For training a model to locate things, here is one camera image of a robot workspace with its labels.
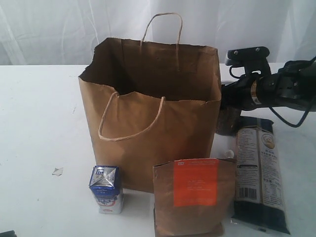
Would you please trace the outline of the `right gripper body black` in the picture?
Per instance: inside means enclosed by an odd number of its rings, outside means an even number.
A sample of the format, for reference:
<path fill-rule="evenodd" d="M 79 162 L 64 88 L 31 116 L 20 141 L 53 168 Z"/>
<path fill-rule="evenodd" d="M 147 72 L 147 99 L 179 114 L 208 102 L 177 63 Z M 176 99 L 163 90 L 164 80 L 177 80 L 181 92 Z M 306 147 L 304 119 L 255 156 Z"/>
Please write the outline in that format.
<path fill-rule="evenodd" d="M 281 107 L 280 98 L 277 95 L 279 80 L 278 74 L 264 77 L 253 74 L 232 83 L 232 107 L 244 111 Z"/>

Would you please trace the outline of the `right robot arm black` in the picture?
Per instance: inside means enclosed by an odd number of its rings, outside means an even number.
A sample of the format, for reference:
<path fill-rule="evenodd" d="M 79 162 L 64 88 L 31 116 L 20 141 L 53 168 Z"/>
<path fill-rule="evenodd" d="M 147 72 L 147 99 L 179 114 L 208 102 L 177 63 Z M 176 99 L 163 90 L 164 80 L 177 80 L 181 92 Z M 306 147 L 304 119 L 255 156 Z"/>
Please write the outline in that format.
<path fill-rule="evenodd" d="M 252 72 L 222 86 L 221 107 L 244 111 L 287 107 L 316 110 L 316 59 L 288 61 L 274 74 Z"/>

